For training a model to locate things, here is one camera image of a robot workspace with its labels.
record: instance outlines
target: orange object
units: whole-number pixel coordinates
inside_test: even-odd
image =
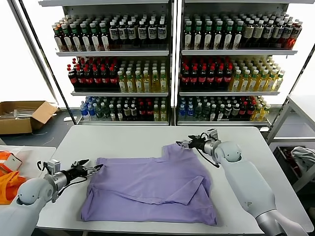
[[[17,171],[21,166],[22,161],[13,153],[8,151],[0,151],[0,167],[7,173]]]
[[[5,174],[0,171],[0,205],[9,205],[18,193],[26,178],[19,176],[19,171]]]

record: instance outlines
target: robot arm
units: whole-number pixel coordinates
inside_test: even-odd
[[[285,218],[276,208],[275,195],[253,163],[242,157],[234,142],[221,142],[218,132],[211,129],[191,141],[177,142],[184,148],[197,148],[221,164],[225,176],[242,208],[251,214],[268,236],[307,236],[297,223]]]
[[[103,165],[87,168],[89,160],[71,165],[71,169],[60,171],[60,162],[51,160],[44,163],[48,174],[44,178],[32,178],[22,184],[17,196],[9,206],[0,211],[1,235],[31,236],[39,219],[39,213],[49,201],[53,203],[70,182],[78,177],[96,173]]]

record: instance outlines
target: purple shirt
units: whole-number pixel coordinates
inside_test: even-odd
[[[99,158],[81,212],[84,221],[216,224],[210,178],[192,150],[163,147],[161,158]]]

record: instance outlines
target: cardboard box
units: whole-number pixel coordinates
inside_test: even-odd
[[[1,102],[0,115],[14,109],[36,109],[30,118],[0,119],[0,134],[26,134],[40,129],[56,112],[57,107],[45,101]]]

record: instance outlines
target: white table surface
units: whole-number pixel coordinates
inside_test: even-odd
[[[20,176],[29,178],[40,177],[44,172],[37,168],[37,162],[49,161],[56,151],[55,147],[6,146],[0,145],[1,151],[12,152],[22,160],[18,169]]]
[[[74,160],[86,158],[94,164],[98,157],[161,157],[162,146],[188,139],[188,134],[200,134],[208,128],[210,127],[76,125],[71,127],[53,158],[62,161],[62,169],[67,169]],[[313,231],[309,217],[258,129],[216,128],[222,141],[237,142],[242,149],[242,156],[256,165],[275,193],[278,210],[301,224],[307,232]],[[80,212],[86,199],[88,182],[69,187],[55,204],[48,203],[40,213],[37,226],[46,229],[129,233],[262,234],[255,219],[240,206],[225,178],[223,168],[213,167],[197,151],[195,153],[209,171],[212,180],[211,199],[218,214],[218,225],[215,227],[162,222],[82,222]]]
[[[288,95],[290,107],[315,131],[315,95]]]

